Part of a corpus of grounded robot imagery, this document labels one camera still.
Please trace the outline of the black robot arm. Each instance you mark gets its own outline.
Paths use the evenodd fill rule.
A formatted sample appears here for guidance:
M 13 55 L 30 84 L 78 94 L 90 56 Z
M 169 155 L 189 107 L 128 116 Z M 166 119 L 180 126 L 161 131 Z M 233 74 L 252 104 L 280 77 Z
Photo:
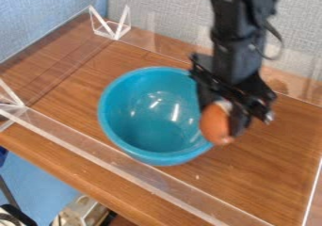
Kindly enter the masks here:
M 265 38 L 275 29 L 268 17 L 277 0 L 209 0 L 213 25 L 211 55 L 193 53 L 189 76 L 196 82 L 200 130 L 220 143 L 237 137 L 253 119 L 273 119 L 276 94 L 260 77 Z

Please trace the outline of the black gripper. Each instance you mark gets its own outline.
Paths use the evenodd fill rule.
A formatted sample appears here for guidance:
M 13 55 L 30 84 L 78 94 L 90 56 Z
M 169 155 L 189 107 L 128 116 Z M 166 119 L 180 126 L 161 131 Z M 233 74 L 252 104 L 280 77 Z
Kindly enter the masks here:
M 251 44 L 213 43 L 212 54 L 190 54 L 190 78 L 196 82 L 200 111 L 217 101 L 229 103 L 228 133 L 237 137 L 252 119 L 273 120 L 271 106 L 276 94 L 259 74 L 265 58 L 261 47 Z

